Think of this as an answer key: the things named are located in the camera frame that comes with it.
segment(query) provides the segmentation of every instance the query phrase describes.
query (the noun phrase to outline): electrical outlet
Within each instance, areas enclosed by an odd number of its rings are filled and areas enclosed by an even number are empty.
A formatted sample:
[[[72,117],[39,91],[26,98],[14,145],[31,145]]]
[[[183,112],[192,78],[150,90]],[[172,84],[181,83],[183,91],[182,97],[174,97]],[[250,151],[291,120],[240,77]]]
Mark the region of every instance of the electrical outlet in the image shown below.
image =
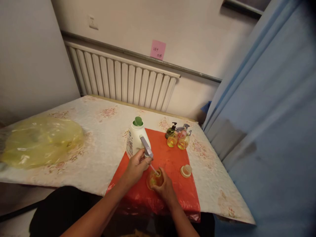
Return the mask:
[[[95,30],[99,30],[98,23],[96,22],[94,16],[87,15],[89,27]]]

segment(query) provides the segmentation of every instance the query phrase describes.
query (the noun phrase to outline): label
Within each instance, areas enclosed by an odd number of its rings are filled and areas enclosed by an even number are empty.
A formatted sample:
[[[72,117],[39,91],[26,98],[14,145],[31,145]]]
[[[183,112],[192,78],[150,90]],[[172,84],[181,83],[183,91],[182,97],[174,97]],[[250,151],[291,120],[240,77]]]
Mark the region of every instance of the label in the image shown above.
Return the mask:
[[[128,137],[127,137],[127,142],[126,142],[126,153],[128,156],[132,157],[133,156],[133,141],[132,141],[132,134],[129,131],[128,132]]]
[[[160,60],[164,59],[166,49],[166,43],[160,42],[158,40],[153,40],[151,44],[150,56]]]

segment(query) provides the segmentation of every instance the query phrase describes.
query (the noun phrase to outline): pink sticky note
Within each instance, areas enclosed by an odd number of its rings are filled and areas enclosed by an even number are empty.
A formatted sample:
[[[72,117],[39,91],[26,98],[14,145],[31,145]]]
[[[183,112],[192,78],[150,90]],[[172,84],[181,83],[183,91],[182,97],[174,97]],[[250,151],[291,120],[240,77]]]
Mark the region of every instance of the pink sticky note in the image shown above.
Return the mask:
[[[166,43],[160,42],[158,40],[152,40],[150,56],[160,60],[164,59],[166,49]]]

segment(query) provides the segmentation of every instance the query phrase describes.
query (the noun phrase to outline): floral tablecloth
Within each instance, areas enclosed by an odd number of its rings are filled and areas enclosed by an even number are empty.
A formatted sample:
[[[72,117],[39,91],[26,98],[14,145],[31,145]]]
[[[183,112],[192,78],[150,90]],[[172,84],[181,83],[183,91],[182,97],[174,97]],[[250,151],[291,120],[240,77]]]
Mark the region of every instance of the floral tablecloth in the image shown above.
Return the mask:
[[[6,167],[0,182],[60,187],[72,185],[82,191],[104,195],[123,157],[130,124],[136,116],[149,129],[165,132],[172,122],[190,125],[187,148],[201,212],[255,224],[245,201],[229,177],[198,123],[169,117],[111,101],[85,96],[37,116],[71,119],[85,133],[85,145],[66,162],[19,170]]]

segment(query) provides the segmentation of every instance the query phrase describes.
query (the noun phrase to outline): jar lid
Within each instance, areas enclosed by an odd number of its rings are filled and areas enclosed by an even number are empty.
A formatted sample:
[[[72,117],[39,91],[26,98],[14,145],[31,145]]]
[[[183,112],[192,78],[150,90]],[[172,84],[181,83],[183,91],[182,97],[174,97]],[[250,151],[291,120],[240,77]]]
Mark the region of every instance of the jar lid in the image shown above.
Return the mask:
[[[180,173],[182,174],[183,177],[189,178],[191,176],[191,173],[192,173],[191,166],[190,165],[182,166],[180,169]]]

